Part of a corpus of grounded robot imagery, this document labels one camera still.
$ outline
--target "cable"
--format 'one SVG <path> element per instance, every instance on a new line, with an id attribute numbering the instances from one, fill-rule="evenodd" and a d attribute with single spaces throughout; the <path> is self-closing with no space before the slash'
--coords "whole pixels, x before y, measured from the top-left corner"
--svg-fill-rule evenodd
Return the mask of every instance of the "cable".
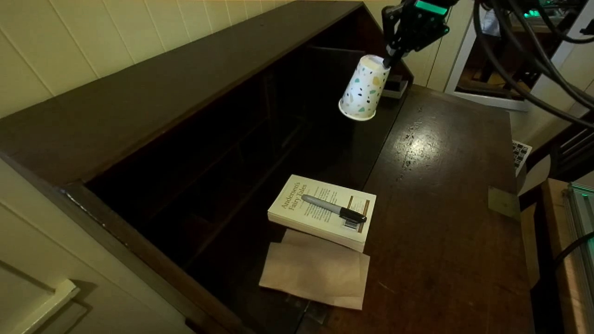
<path id="1" fill-rule="evenodd" d="M 575 250 L 577 247 L 585 244 L 586 242 L 590 241 L 590 239 L 594 238 L 594 232 L 590 232 L 588 234 L 584 234 L 581 237 L 579 237 L 578 239 L 576 239 L 574 242 L 572 242 L 569 246 L 567 246 L 562 252 L 559 253 L 559 255 L 557 255 L 557 257 L 553 260 L 553 265 L 552 268 L 553 270 L 557 269 L 561 263 L 563 263 L 563 260 L 565 260 L 565 258 L 573 251 Z"/>
<path id="2" fill-rule="evenodd" d="M 508 40 L 516 47 L 516 49 L 524 56 L 524 58 L 528 62 L 530 62 L 530 64 L 532 66 L 536 67 L 540 72 L 542 72 L 544 75 L 546 75 L 547 77 L 549 77 L 554 82 L 560 84 L 560 81 L 561 80 L 562 81 L 565 81 L 565 79 L 562 76 L 560 76 L 560 75 L 558 77 L 554 77 L 551 74 L 551 72 L 549 71 L 549 69 L 547 69 L 540 61 L 538 61 L 538 59 L 535 59 L 534 56 L 531 53 L 529 53 L 528 51 L 526 51 L 524 49 L 524 47 L 522 46 L 522 44 L 518 41 L 518 39 L 516 38 L 516 36 L 511 31 L 511 28 L 509 27 L 509 25 L 506 24 L 506 18 L 504 18 L 503 10 L 502 10 L 501 6 L 499 5 L 499 2 L 493 1 L 492 4 L 493 4 L 493 12 L 495 13 L 495 16 L 497 17 L 497 20 L 500 22 L 500 27 L 503 29 L 504 33 L 507 35 Z M 590 95 L 584 93 L 579 88 L 577 88 L 576 86 L 572 85 L 571 83 L 568 83 L 568 82 L 566 82 L 566 83 L 577 94 L 579 94 L 583 99 L 585 99 L 587 102 L 589 102 L 590 105 L 585 105 L 585 106 L 587 106 L 588 108 L 592 109 L 592 106 L 594 105 L 594 97 L 591 97 Z"/>
<path id="3" fill-rule="evenodd" d="M 522 12 L 518 4 L 515 2 L 515 0 L 508 0 L 508 3 L 511 5 L 511 8 L 514 11 L 516 18 L 520 21 L 520 24 L 528 34 L 528 37 L 530 37 L 530 39 L 532 40 L 532 43 L 534 44 L 534 47 L 536 48 L 538 54 L 541 56 L 541 59 L 544 62 L 545 67 L 550 71 L 550 75 L 548 75 L 548 77 L 553 79 L 553 81 L 555 81 L 559 86 L 561 86 L 561 88 L 567 94 L 569 94 L 569 96 L 573 97 L 581 105 L 587 107 L 590 110 L 594 109 L 594 103 L 592 103 L 593 101 L 587 100 L 582 95 L 576 93 L 576 91 L 569 86 L 567 80 L 565 80 L 563 76 L 561 76 L 561 73 L 559 73 L 555 65 L 551 63 L 551 60 L 548 58 L 545 49 L 543 49 L 542 45 L 539 43 L 538 37 L 536 37 L 534 29 L 532 29 L 532 26 L 530 26 L 530 24 L 528 24 L 528 21 L 526 21 L 526 19 L 524 18 L 524 13 Z"/>
<path id="4" fill-rule="evenodd" d="M 545 111 L 547 111 L 547 112 L 549 112 L 549 113 L 551 113 L 565 121 L 572 122 L 575 124 L 580 124 L 588 129 L 594 130 L 594 124 L 588 123 L 588 122 L 584 121 L 583 119 L 579 119 L 575 116 L 567 114 L 567 113 L 551 106 L 550 104 L 536 98 L 534 95 L 530 94 L 529 92 L 525 91 L 522 87 L 520 87 L 520 85 L 518 85 L 518 83 L 515 82 L 510 77 L 510 75 L 505 71 L 503 66 L 501 66 L 501 64 L 499 63 L 499 61 L 493 54 L 493 51 L 489 47 L 489 44 L 487 43 L 486 38 L 482 33 L 481 22 L 480 22 L 480 17 L 479 17 L 479 6 L 480 5 L 479 5 L 478 1 L 475 1 L 474 6 L 473 6 L 473 11 L 472 11 L 473 24 L 475 26 L 476 38 L 481 43 L 482 48 L 487 55 L 487 58 L 489 58 L 489 60 L 493 64 L 493 67 L 495 67 L 497 72 L 499 72 L 499 74 L 501 75 L 503 80 L 505 80 L 505 82 L 507 82 L 513 89 L 515 89 L 516 92 L 518 92 L 518 94 L 522 95 L 526 100 L 532 102 L 537 107 L 539 107 L 539 108 L 541 108 L 541 109 L 543 109 L 543 110 L 545 110 Z"/>
<path id="5" fill-rule="evenodd" d="M 562 31 L 557 29 L 555 24 L 549 18 L 549 15 L 546 14 L 545 9 L 541 6 L 541 3 L 537 0 L 536 1 L 536 10 L 538 10 L 538 14 L 541 15 L 542 20 L 545 22 L 546 26 L 549 27 L 549 30 L 555 34 L 560 39 L 574 44 L 587 44 L 590 42 L 594 42 L 594 37 L 586 38 L 586 39 L 575 39 L 571 38 L 568 35 L 564 34 Z"/>

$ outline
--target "speckled paper cup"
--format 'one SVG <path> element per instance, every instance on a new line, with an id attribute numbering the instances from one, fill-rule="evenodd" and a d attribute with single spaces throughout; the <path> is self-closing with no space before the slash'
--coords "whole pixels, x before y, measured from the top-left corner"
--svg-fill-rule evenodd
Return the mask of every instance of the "speckled paper cup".
<path id="1" fill-rule="evenodd" d="M 390 72 L 389 68 L 384 68 L 383 61 L 382 57 L 374 55 L 361 57 L 338 102 L 338 108 L 344 116 L 355 121 L 367 121 L 375 116 L 381 91 Z"/>

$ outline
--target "white paneled wall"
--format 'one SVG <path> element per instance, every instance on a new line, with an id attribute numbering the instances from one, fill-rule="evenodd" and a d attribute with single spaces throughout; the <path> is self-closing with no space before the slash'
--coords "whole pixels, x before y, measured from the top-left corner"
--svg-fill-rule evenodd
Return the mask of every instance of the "white paneled wall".
<path id="1" fill-rule="evenodd" d="M 288 2 L 0 0 L 0 118 Z"/>

